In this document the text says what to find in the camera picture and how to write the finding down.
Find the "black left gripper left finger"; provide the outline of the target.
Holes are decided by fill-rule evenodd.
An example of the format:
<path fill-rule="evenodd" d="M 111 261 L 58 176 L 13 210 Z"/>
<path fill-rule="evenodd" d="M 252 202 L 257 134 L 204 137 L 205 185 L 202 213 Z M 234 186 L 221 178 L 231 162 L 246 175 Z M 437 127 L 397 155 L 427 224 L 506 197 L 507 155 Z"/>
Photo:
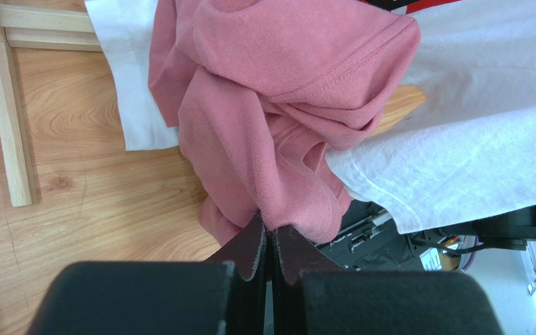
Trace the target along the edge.
<path fill-rule="evenodd" d="M 76 262 L 48 288 L 30 334 L 261 334 L 261 216 L 202 262 Z"/>

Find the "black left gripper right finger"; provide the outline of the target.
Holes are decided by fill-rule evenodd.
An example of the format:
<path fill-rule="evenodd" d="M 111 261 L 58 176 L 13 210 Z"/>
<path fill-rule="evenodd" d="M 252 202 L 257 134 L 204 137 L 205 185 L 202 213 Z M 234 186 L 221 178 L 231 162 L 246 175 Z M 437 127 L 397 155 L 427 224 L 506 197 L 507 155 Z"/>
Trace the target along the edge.
<path fill-rule="evenodd" d="M 277 334 L 501 334 L 472 277 L 445 271 L 355 271 L 293 227 L 275 230 Z"/>

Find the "pink t shirt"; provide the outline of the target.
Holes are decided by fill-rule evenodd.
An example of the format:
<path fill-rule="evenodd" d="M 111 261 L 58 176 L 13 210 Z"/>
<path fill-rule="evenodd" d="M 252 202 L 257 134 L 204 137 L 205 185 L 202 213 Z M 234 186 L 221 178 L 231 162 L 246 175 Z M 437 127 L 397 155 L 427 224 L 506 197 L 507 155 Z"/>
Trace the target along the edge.
<path fill-rule="evenodd" d="M 331 241 L 351 197 L 325 152 L 378 126 L 420 42 L 417 21 L 362 1 L 160 1 L 149 89 L 226 244 L 260 213 Z"/>

